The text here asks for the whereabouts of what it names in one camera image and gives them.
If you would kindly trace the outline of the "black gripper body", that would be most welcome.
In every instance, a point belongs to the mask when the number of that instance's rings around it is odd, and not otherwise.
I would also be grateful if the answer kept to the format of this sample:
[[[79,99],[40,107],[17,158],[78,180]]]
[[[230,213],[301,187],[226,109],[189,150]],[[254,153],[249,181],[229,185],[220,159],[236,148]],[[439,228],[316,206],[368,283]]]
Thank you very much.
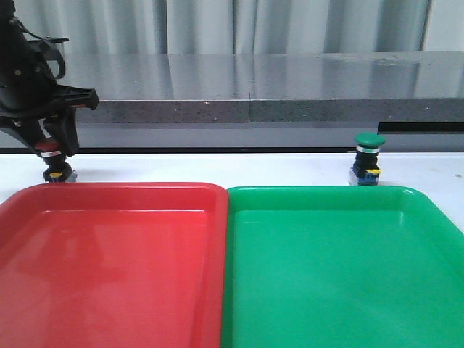
[[[61,85],[63,39],[1,40],[1,121],[40,120],[69,108],[95,110],[96,90]]]

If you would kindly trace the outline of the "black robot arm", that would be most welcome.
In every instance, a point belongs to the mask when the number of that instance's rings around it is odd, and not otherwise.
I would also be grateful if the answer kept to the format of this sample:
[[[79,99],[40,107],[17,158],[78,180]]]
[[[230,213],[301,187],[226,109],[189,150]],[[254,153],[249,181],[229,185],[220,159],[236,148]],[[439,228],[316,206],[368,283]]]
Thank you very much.
[[[92,88],[59,84],[66,65],[58,43],[31,33],[13,1],[1,2],[1,129],[35,153],[50,136],[71,157],[79,149],[76,110],[95,110],[99,97]]]

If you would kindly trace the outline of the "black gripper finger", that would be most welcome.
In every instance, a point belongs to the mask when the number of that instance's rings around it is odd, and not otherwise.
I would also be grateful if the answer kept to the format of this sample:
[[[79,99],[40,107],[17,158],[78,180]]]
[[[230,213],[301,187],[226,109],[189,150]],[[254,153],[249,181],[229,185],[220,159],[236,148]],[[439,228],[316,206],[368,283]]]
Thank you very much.
[[[35,145],[44,139],[38,121],[1,121],[1,131],[17,139],[37,156],[41,156]]]
[[[68,157],[73,157],[79,150],[75,108],[52,112],[44,120],[43,127]]]

